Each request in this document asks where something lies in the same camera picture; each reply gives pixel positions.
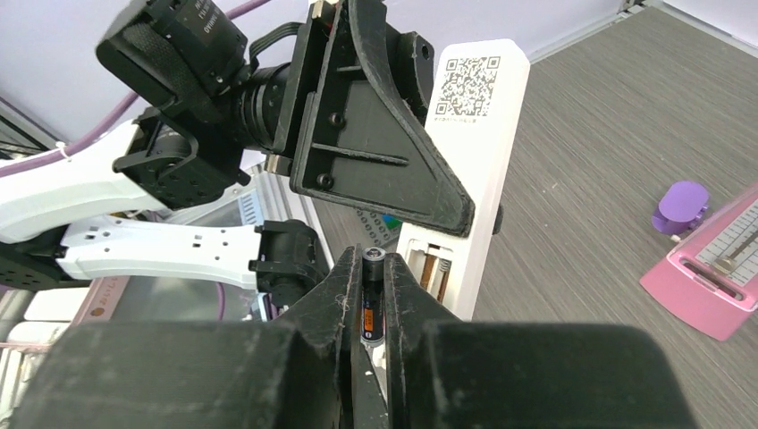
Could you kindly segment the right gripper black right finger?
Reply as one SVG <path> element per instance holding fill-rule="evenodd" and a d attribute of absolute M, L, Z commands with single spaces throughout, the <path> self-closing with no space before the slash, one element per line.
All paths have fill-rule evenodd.
<path fill-rule="evenodd" d="M 475 323 L 384 263 L 393 428 L 694 428 L 665 354 L 618 324 Z"/>

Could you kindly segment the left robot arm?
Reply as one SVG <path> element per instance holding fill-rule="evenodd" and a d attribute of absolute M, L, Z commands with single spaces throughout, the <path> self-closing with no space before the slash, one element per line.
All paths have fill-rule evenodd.
<path fill-rule="evenodd" d="M 147 101 L 88 147 L 1 165 L 1 283 L 40 291 L 112 276 L 225 283 L 294 304 L 329 273 L 299 220 L 191 227 L 130 220 L 247 185 L 245 150 L 307 197 L 465 237 L 472 198 L 425 130 L 433 48 L 380 1 L 318 1 L 248 41 L 210 1 L 133 1 L 98 61 Z"/>

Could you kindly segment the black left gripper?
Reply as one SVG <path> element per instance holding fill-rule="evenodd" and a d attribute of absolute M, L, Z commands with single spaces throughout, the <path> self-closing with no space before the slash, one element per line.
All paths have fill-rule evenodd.
<path fill-rule="evenodd" d="M 379 1 L 314 1 L 306 21 L 255 39 L 240 89 L 244 144 L 300 194 L 466 237 L 476 205 L 423 126 L 434 48 L 388 29 L 386 12 Z M 292 36 L 290 62 L 258 67 Z"/>

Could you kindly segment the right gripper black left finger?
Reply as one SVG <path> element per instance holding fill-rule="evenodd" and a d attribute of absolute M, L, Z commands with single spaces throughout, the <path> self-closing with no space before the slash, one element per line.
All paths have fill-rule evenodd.
<path fill-rule="evenodd" d="M 277 319 L 69 329 L 15 428 L 351 428 L 361 249 Z"/>

